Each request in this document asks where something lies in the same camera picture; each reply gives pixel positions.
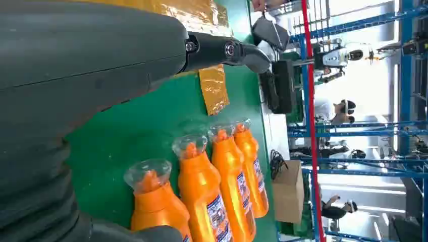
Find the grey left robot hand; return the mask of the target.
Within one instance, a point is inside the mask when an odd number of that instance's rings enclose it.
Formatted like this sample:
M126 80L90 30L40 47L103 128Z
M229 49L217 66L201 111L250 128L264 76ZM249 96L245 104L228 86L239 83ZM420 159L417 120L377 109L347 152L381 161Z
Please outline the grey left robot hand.
M135 8L1 1L1 241L181 241L168 225L132 232L81 213L64 137L165 79L218 64L263 73L270 60Z

